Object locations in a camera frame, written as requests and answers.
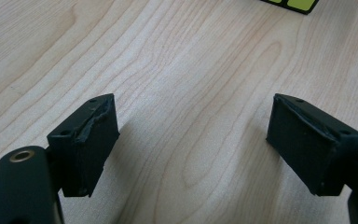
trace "black mount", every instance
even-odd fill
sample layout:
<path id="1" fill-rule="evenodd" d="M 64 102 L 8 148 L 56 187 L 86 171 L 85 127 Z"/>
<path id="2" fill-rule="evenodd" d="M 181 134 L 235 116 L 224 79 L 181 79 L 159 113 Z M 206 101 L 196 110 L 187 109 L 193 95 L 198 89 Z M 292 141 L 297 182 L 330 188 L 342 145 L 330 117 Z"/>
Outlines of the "black mount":
<path id="1" fill-rule="evenodd" d="M 312 194 L 338 196 L 344 185 L 358 223 L 358 131 L 304 100 L 275 94 L 267 141 Z"/>
<path id="2" fill-rule="evenodd" d="M 91 196 L 119 136 L 113 94 L 90 99 L 48 135 L 0 160 L 0 223 L 63 223 L 58 191 Z"/>

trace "light wood surface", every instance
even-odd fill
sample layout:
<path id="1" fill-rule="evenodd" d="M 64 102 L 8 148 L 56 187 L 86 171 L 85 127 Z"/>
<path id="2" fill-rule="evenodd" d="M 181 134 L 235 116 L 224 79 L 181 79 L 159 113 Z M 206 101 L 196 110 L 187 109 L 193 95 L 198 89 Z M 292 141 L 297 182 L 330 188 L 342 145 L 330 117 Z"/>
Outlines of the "light wood surface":
<path id="1" fill-rule="evenodd" d="M 121 136 L 66 223 L 349 223 L 265 138 L 275 92 L 358 130 L 358 1 L 0 0 L 0 158 L 108 92 Z"/>

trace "yellow object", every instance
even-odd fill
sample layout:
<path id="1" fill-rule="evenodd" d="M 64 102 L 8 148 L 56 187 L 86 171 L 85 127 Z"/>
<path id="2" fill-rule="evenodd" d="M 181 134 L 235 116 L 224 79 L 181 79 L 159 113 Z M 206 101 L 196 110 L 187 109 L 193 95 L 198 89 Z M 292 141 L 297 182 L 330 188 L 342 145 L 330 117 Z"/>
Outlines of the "yellow object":
<path id="1" fill-rule="evenodd" d="M 310 10 L 314 2 L 315 0 L 289 0 L 289 2 L 287 2 L 287 6 L 308 11 Z"/>

